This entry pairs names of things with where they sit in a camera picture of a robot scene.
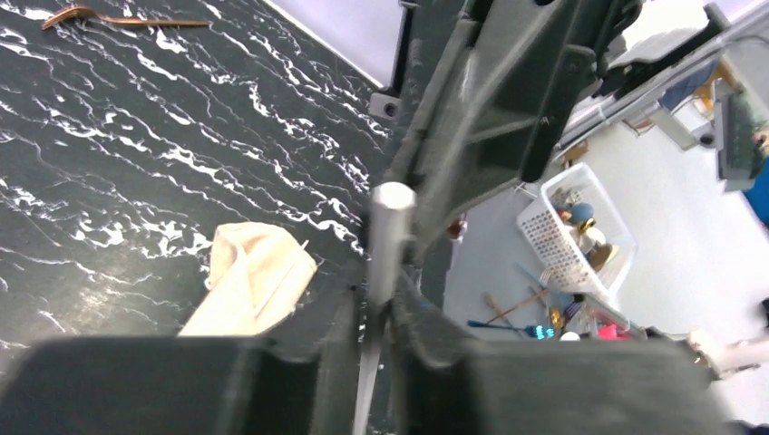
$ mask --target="towel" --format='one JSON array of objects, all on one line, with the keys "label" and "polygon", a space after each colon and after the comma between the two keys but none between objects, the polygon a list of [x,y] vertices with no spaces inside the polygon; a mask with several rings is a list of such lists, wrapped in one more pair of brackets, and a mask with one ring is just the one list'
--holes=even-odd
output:
[{"label": "towel", "polygon": [[180,335],[256,335],[286,318],[317,271],[306,245],[273,225],[217,227],[209,294]]}]

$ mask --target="white plastic basket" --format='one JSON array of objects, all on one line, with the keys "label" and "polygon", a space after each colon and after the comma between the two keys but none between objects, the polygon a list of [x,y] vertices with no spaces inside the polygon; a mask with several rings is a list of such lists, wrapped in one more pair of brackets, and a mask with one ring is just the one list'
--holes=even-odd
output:
[{"label": "white plastic basket", "polygon": [[[582,255],[569,230],[550,203],[557,189],[571,190],[576,202],[593,206],[596,228],[607,242],[618,247],[617,255],[596,273]],[[612,304],[636,258],[638,245],[625,222],[584,163],[579,163],[546,181],[540,194],[518,215],[518,227],[550,270],[549,285],[569,293],[590,293]]]}]

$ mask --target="fork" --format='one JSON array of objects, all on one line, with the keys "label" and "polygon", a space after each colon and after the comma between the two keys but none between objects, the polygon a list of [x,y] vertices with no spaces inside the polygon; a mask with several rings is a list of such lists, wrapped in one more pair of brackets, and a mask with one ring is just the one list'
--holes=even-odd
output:
[{"label": "fork", "polygon": [[51,18],[43,22],[43,30],[73,18],[87,20],[96,18],[105,23],[117,25],[144,25],[144,26],[164,26],[164,27],[205,27],[209,25],[208,21],[199,20],[141,20],[139,18],[112,18],[107,15],[98,14],[88,6],[71,6],[57,12]]}]

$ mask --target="folded napkin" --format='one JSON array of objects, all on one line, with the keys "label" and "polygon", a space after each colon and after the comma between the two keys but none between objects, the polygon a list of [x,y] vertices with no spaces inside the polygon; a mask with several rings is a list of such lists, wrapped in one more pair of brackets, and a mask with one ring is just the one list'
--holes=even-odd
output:
[{"label": "folded napkin", "polygon": [[274,225],[217,227],[209,294],[180,335],[255,335],[286,318],[317,271],[306,245]]}]

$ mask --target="blue ball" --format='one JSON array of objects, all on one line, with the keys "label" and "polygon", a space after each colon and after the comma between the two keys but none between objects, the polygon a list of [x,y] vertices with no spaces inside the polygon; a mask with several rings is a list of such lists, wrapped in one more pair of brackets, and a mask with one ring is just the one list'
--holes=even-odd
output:
[{"label": "blue ball", "polygon": [[571,206],[571,219],[569,220],[572,224],[579,224],[582,222],[587,221],[588,219],[591,219],[593,217],[593,206],[591,206],[588,203],[580,202],[578,204],[574,204]]}]

